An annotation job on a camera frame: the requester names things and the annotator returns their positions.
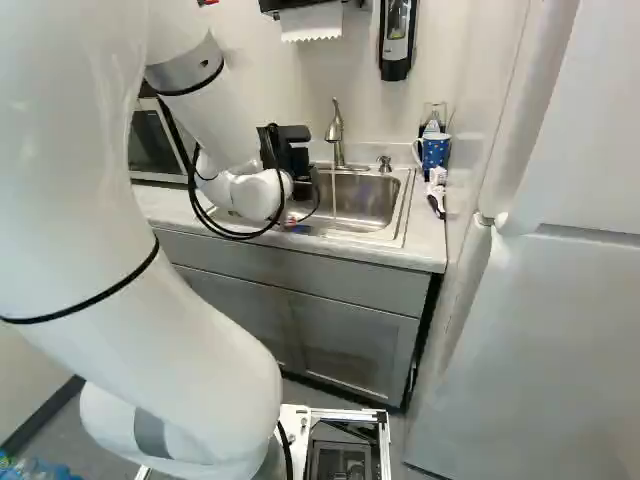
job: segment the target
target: soap dispenser pump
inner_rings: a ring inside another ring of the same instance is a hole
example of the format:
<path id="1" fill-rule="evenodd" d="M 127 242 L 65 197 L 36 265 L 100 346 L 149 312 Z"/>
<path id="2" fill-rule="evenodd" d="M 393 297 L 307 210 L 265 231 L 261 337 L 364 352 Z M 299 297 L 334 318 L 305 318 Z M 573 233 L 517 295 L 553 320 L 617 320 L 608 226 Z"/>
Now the soap dispenser pump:
<path id="1" fill-rule="evenodd" d="M 378 56 L 382 80 L 406 80 L 413 65 L 419 0 L 380 0 Z"/>

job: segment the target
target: white countertop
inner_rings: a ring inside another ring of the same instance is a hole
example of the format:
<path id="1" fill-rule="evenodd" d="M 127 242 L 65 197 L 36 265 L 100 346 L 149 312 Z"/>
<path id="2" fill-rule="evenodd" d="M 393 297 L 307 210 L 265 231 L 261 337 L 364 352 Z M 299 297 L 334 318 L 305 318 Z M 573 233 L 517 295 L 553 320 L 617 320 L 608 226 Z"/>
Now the white countertop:
<path id="1" fill-rule="evenodd" d="M 402 248 L 275 230 L 249 242 L 391 267 L 444 273 L 447 264 L 444 221 L 439 220 L 429 206 L 420 174 L 415 176 L 413 187 Z M 149 185 L 134 185 L 133 190 L 143 214 L 152 226 L 219 238 L 195 218 L 186 190 Z M 202 204 L 205 208 L 210 205 L 204 199 Z"/>

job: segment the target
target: gray band on robot arm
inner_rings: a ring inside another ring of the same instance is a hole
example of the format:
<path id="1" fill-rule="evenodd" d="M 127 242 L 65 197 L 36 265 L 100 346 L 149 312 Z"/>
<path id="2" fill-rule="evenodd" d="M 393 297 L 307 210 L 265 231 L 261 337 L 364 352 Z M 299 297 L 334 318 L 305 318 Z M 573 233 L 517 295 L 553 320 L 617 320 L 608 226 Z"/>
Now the gray band on robot arm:
<path id="1" fill-rule="evenodd" d="M 136 409 L 133 434 L 142 453 L 152 457 L 173 459 L 167 448 L 164 422 L 141 408 Z"/>
<path id="2" fill-rule="evenodd" d="M 212 82 L 223 67 L 222 50 L 208 31 L 202 42 L 187 53 L 148 65 L 144 76 L 161 95 L 175 96 L 193 92 Z"/>

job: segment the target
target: cup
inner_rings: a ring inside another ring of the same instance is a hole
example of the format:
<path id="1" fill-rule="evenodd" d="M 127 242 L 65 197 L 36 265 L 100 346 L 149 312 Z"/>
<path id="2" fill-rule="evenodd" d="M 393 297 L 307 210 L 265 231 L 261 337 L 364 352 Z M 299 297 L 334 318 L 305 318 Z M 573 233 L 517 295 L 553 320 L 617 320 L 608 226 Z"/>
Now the cup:
<path id="1" fill-rule="evenodd" d="M 425 132 L 422 138 L 413 141 L 413 156 L 425 173 L 444 164 L 451 148 L 451 135 L 448 133 Z"/>

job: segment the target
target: blue object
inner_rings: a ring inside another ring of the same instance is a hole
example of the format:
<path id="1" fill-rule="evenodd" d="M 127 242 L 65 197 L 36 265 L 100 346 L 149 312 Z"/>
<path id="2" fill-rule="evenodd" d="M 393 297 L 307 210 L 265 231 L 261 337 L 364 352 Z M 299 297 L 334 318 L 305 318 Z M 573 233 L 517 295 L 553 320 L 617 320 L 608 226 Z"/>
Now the blue object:
<path id="1" fill-rule="evenodd" d="M 422 144 L 422 169 L 426 175 L 429 175 L 429 170 L 443 166 L 449 156 L 451 135 L 425 132 L 420 140 Z"/>
<path id="2" fill-rule="evenodd" d="M 69 467 L 39 459 L 23 460 L 10 466 L 3 463 L 0 468 L 0 480 L 31 480 L 43 473 L 46 474 L 47 480 L 82 480 L 81 477 L 71 475 Z"/>

